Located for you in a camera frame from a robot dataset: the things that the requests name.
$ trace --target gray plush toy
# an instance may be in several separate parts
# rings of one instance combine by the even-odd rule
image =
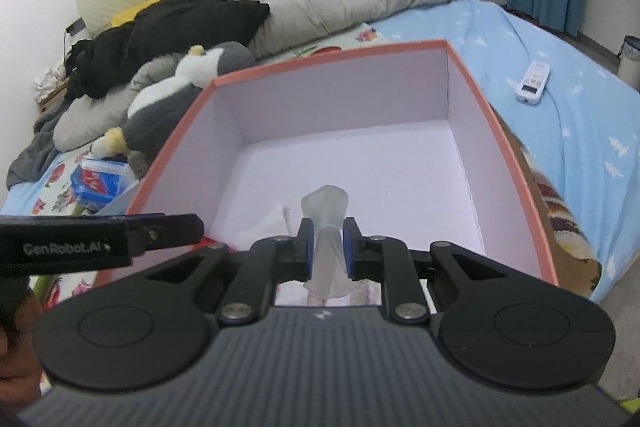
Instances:
[[[253,55],[238,42],[224,42],[207,51],[192,46],[174,76],[140,91],[129,107],[127,121],[94,142],[94,158],[127,155],[132,169],[142,178],[202,90],[221,74],[254,64]]]

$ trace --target open cardboard box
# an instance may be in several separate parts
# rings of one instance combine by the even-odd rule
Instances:
[[[522,166],[446,41],[389,44],[220,77],[154,162],[129,214],[194,212],[233,244],[276,204],[333,184],[365,235],[447,240],[550,283],[550,244]],[[155,252],[97,284],[160,263]]]

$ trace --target hand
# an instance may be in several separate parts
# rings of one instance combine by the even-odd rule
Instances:
[[[41,313],[40,304],[32,293],[15,312],[14,323],[18,334],[8,337],[0,327],[0,400],[14,412],[40,397],[42,367],[31,337]]]

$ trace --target white remote control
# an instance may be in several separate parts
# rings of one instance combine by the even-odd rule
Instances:
[[[524,74],[522,82],[515,88],[516,98],[522,103],[538,105],[550,71],[551,68],[549,68],[548,64],[532,62],[527,73]]]

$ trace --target gray ribbed panel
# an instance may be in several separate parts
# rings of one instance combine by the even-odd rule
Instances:
[[[168,384],[121,396],[56,388],[22,417],[34,427],[595,427],[626,416],[595,387],[501,393],[452,368],[424,330],[377,308],[330,311],[273,309],[224,330]]]

